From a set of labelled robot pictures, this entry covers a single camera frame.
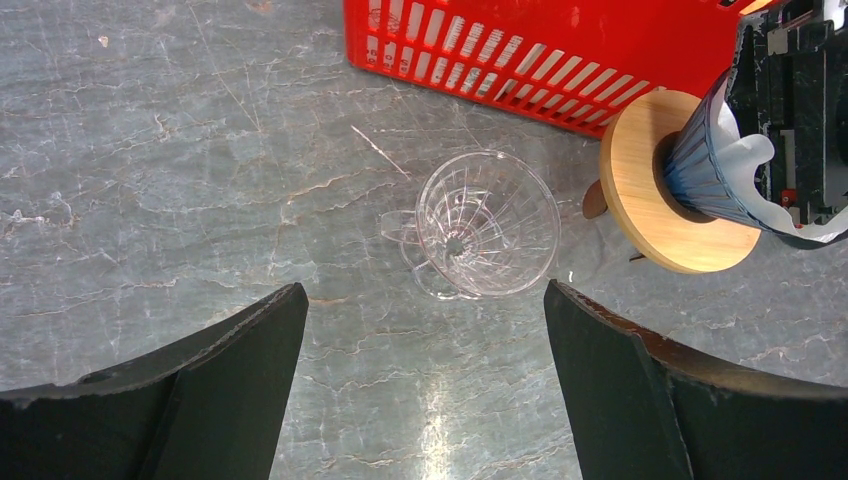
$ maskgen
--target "black device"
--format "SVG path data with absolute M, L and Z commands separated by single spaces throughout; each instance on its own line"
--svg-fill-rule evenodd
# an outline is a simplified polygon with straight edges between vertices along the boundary
M 740 134 L 768 136 L 760 168 L 767 200 L 799 225 L 848 207 L 846 0 L 785 0 L 744 17 L 725 100 Z

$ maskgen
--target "wooden leg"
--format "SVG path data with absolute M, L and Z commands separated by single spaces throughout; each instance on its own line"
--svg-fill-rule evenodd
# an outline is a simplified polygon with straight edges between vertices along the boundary
M 599 217 L 607 211 L 607 201 L 604 198 L 604 189 L 601 181 L 593 183 L 583 196 L 583 217 L 587 220 Z

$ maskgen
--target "glass handle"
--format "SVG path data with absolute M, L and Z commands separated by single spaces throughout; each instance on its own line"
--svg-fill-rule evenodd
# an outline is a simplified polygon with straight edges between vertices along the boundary
M 395 210 L 381 215 L 380 234 L 400 243 L 421 243 L 415 225 L 415 212 L 412 210 Z

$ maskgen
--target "gray table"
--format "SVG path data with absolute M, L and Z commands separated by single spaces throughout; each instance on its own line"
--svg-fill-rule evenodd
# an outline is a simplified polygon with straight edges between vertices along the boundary
M 848 243 L 764 236 L 698 277 L 630 264 L 612 218 L 580 214 L 595 141 L 351 68 L 338 0 L 258 10 L 0 7 L 0 388 L 73 381 L 300 281 L 311 307 L 272 478 L 579 478 L 542 287 L 439 303 L 378 234 L 480 147 L 555 190 L 553 277 L 722 358 L 848 385 Z

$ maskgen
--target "round wooden disc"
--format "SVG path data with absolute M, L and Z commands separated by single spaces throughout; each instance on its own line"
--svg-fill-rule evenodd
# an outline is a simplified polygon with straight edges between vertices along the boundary
M 662 178 L 662 153 L 699 99 L 660 90 L 628 105 L 601 141 L 601 186 L 631 242 L 652 261 L 681 273 L 717 272 L 748 256 L 760 230 L 686 209 Z

